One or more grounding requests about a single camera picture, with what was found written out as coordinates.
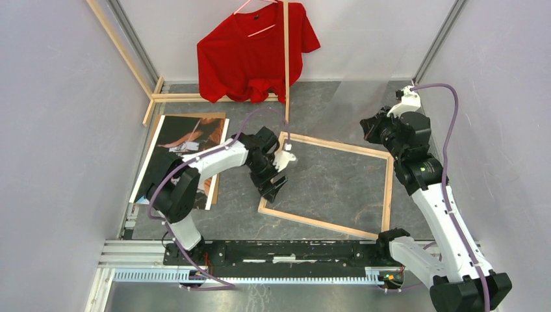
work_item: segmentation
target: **shirt sleeve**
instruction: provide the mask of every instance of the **shirt sleeve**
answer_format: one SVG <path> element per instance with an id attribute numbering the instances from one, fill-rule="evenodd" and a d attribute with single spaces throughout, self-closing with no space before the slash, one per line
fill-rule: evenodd
<path id="1" fill-rule="evenodd" d="M 302 53 L 310 53 L 321 47 L 318 37 L 306 16 L 306 9 L 302 17 Z"/>
<path id="2" fill-rule="evenodd" d="M 216 70 L 204 47 L 197 45 L 197 62 L 199 70 L 199 94 L 203 99 L 216 103 L 227 92 L 220 82 Z"/>

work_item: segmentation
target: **red t-shirt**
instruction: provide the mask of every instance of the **red t-shirt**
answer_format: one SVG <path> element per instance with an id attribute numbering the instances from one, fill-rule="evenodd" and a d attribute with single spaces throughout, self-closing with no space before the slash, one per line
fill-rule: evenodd
<path id="1" fill-rule="evenodd" d="M 232 14 L 197 44 L 199 93 L 213 103 L 224 95 L 233 101 L 259 103 L 271 90 L 284 103 L 284 46 L 281 1 L 256 12 Z M 290 84 L 302 72 L 302 53 L 319 47 L 304 6 L 289 3 Z"/>

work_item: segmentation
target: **wooden frame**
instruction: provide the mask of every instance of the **wooden frame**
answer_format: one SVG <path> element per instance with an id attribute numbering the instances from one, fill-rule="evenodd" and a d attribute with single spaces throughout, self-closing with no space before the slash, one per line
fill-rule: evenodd
<path id="1" fill-rule="evenodd" d="M 285 120 L 289 122 L 290 114 L 290 86 L 289 86 L 289 12 L 288 12 L 288 0 L 283 1 L 283 39 L 285 46 Z M 101 9 L 101 6 L 97 0 L 86 0 L 97 19 L 99 20 L 101 26 L 104 28 L 105 32 L 109 35 L 111 41 L 119 51 L 120 55 L 126 62 L 126 65 L 130 68 L 136 80 L 144 89 L 147 97 L 149 98 L 149 106 L 147 107 L 146 115 L 144 116 L 143 125 L 148 126 L 153 114 L 153 109 L 157 103 L 169 103 L 169 102 L 208 102 L 206 99 L 203 99 L 198 93 L 182 93 L 182 94 L 161 94 L 162 85 L 164 79 L 159 77 L 157 85 L 154 90 L 151 90 L 147 84 L 147 79 L 139 72 L 136 63 L 130 57 L 130 53 L 126 47 L 122 44 L 121 38 L 115 33 L 114 26 L 111 25 L 107 19 L 104 11 Z M 218 100 L 219 102 L 230 102 L 233 101 L 227 96 Z M 275 94 L 268 95 L 266 101 L 278 101 Z"/>
<path id="2" fill-rule="evenodd" d="M 279 135 L 279 145 L 280 148 L 283 147 L 283 141 L 286 139 L 287 133 L 282 132 Z M 391 200 L 392 200 L 392 177 L 394 176 L 394 159 L 389 152 L 378 151 L 376 149 L 362 148 L 360 146 L 353 146 L 348 144 L 343 144 L 339 142 L 332 142 L 321 140 L 319 138 L 311 138 L 304 135 L 296 135 L 291 133 L 291 141 L 301 142 L 306 144 L 311 144 L 315 146 L 321 146 L 323 148 L 331 148 L 333 150 L 339 151 L 348 151 L 350 153 L 356 153 L 360 155 L 366 155 L 371 157 L 377 157 L 380 159 L 385 159 L 387 161 L 386 172 L 385 172 L 385 195 L 383 197 L 383 219 L 381 221 L 381 232 L 388 231 L 391 227 Z M 283 211 L 277 211 L 274 209 L 266 208 L 266 201 L 264 198 L 260 200 L 258 207 L 258 212 L 276 216 L 278 218 L 287 219 L 290 221 L 295 221 L 303 224 L 308 224 L 310 226 L 316 226 L 318 228 L 330 229 L 340 233 L 345 233 L 349 235 L 354 235 L 356 237 L 362 237 L 364 239 L 377 239 L 378 233 L 370 233 L 365 231 L 360 231 L 358 229 L 352 229 L 350 227 L 339 226 L 329 222 L 319 221 L 312 218 L 306 218 L 303 216 L 297 216 L 291 213 L 284 213 Z"/>

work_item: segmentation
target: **poster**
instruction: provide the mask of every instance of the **poster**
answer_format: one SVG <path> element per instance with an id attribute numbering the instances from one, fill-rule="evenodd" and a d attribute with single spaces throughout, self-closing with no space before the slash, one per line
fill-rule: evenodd
<path id="1" fill-rule="evenodd" d="M 149 201 L 138 194 L 144 173 L 156 155 L 174 152 L 180 156 L 193 154 L 213 148 L 223 141 L 227 133 L 228 119 L 197 116 L 166 116 L 162 115 L 155 129 L 153 140 L 147 151 L 144 165 L 138 175 L 138 180 L 130 196 L 131 203 L 149 204 Z M 210 177 L 200 183 L 195 198 L 195 209 L 209 210 L 215 192 L 218 175 Z"/>

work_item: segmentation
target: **pink hanger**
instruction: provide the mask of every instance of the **pink hanger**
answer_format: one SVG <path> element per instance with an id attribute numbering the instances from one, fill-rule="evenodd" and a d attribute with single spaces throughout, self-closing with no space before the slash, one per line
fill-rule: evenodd
<path id="1" fill-rule="evenodd" d="M 277 3 L 277 0 L 276 0 L 276 1 L 273 1 L 273 0 L 262 0 L 262 1 L 271 2 L 271 3 Z M 240 6 L 240 7 L 237 9 L 237 11 L 233 12 L 233 15 L 239 13 L 239 11 L 241 11 L 241 9 L 243 9 L 246 5 L 248 5 L 249 2 L 251 2 L 251 0 L 247 0 L 242 6 Z M 263 32 L 263 31 L 267 31 L 268 29 L 273 28 L 273 27 L 275 27 L 275 26 L 276 26 L 275 24 L 273 24 L 272 26 L 268 26 L 268 27 L 264 28 L 264 29 L 261 30 L 261 31 L 257 31 L 257 32 L 255 32 L 255 33 L 253 33 L 253 34 L 250 34 L 249 37 L 252 37 L 252 36 L 254 36 L 254 35 L 256 35 L 256 34 L 259 34 L 259 33 Z"/>

